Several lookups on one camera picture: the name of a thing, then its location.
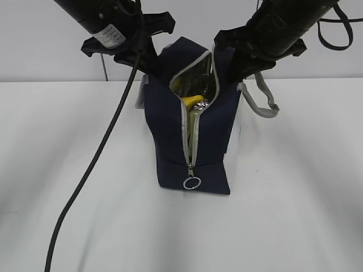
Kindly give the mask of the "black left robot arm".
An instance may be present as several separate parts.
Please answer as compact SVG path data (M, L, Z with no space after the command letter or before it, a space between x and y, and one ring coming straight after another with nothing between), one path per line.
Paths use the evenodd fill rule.
M171 34L175 20L169 12L145 14L140 1L57 1L91 38L81 51L91 57L95 53L113 57L114 62L159 75L163 65L155 51L152 37Z

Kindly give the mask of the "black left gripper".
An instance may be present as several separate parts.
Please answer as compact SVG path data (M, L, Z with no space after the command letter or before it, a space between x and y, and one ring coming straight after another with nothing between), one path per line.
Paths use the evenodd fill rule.
M152 75L162 81L168 79L166 63L161 55L157 55L152 37L160 33L172 34L175 20L169 12L145 14L145 30L138 48L141 30L139 27L120 46L114 49L105 48L96 38L83 42L81 51L91 57L94 53L102 53L113 57L116 63L132 67L137 59L137 69L144 74Z

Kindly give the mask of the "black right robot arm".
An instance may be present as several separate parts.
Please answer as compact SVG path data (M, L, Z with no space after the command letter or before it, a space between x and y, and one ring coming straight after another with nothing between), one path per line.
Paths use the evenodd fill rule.
M234 51L227 80L237 82L270 70L277 61L300 56L306 49L301 37L337 1L263 1L251 19L238 28L221 30L214 38L216 48Z

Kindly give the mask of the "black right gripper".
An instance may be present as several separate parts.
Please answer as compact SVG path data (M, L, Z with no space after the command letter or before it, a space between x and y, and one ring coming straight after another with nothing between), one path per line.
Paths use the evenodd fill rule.
M268 53L258 45L246 27L220 30L214 38L217 50L232 49L226 52L227 69L225 79L234 83L256 72L272 69L276 62L288 56L298 57L307 50L302 39L298 39L281 53Z

